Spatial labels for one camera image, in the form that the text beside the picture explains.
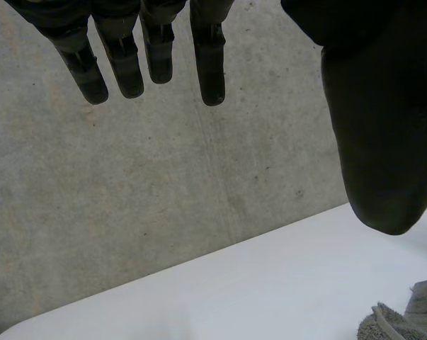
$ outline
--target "fuzzy gray fabric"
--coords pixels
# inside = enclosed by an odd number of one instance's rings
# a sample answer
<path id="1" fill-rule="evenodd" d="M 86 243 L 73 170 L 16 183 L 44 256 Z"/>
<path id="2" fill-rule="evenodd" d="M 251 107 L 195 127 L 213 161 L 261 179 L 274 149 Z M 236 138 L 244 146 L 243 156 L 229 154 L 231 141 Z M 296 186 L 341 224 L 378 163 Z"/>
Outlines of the fuzzy gray fabric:
<path id="1" fill-rule="evenodd" d="M 378 303 L 358 329 L 358 340 L 427 340 L 427 281 L 413 287 L 405 315 Z"/>

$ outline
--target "gray concrete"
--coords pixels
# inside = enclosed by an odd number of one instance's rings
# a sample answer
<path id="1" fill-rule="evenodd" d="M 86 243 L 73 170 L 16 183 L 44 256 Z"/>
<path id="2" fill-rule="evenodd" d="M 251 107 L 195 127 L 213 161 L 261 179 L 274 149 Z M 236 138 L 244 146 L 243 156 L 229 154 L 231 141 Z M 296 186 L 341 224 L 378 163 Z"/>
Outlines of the gray concrete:
<path id="1" fill-rule="evenodd" d="M 174 30 L 173 81 L 153 84 L 141 53 L 145 94 L 127 100 L 91 29 L 110 89 L 91 106 L 0 0 L 0 332 L 346 201 L 320 49 L 278 0 L 235 3 L 216 108 L 188 8 Z"/>

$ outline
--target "glove finger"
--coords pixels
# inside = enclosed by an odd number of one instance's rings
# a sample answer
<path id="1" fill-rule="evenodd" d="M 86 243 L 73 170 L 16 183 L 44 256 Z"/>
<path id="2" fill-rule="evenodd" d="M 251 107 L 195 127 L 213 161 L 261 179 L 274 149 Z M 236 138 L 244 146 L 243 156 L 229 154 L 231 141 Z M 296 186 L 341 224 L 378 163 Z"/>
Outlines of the glove finger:
<path id="1" fill-rule="evenodd" d="M 172 79 L 171 23 L 185 6 L 186 0 L 143 0 L 140 20 L 144 36 L 150 78 L 155 84 Z"/>
<path id="2" fill-rule="evenodd" d="M 191 0 L 190 21 L 193 33 L 200 92 L 208 106 L 225 98 L 224 45 L 221 23 L 234 0 Z"/>
<path id="3" fill-rule="evenodd" d="M 8 1 L 56 47 L 84 98 L 99 104 L 108 99 L 108 90 L 87 38 L 86 4 L 67 1 Z"/>
<path id="4" fill-rule="evenodd" d="M 92 3 L 92 16 L 98 35 L 125 98 L 136 98 L 144 92 L 137 46 L 132 33 L 139 11 L 140 0 L 95 0 Z"/>

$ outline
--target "glove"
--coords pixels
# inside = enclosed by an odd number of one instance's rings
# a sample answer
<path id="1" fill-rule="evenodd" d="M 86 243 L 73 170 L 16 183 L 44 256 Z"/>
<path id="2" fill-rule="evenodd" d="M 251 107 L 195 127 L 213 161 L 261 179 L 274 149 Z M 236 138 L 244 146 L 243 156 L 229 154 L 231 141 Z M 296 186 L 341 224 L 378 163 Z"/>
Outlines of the glove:
<path id="1" fill-rule="evenodd" d="M 120 91 L 125 98 L 144 92 L 132 30 L 140 17 L 147 63 L 153 82 L 172 78 L 171 23 L 186 0 L 6 0 L 56 47 L 84 98 L 92 104 L 108 99 L 87 38 L 92 15 Z M 221 23 L 234 0 L 192 0 L 193 32 L 200 90 L 204 102 L 218 105 L 225 97 L 224 44 Z"/>
<path id="2" fill-rule="evenodd" d="M 402 234 L 427 208 L 427 0 L 282 0 L 323 45 L 322 76 L 356 215 Z"/>

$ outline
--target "white surface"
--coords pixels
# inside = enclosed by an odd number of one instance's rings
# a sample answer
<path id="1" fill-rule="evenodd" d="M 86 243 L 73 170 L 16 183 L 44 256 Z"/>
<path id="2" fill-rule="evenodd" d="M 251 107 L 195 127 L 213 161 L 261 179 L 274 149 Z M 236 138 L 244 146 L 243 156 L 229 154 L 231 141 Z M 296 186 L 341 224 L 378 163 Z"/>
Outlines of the white surface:
<path id="1" fill-rule="evenodd" d="M 348 205 L 18 324 L 0 340 L 356 339 L 427 279 L 427 213 L 401 237 Z"/>

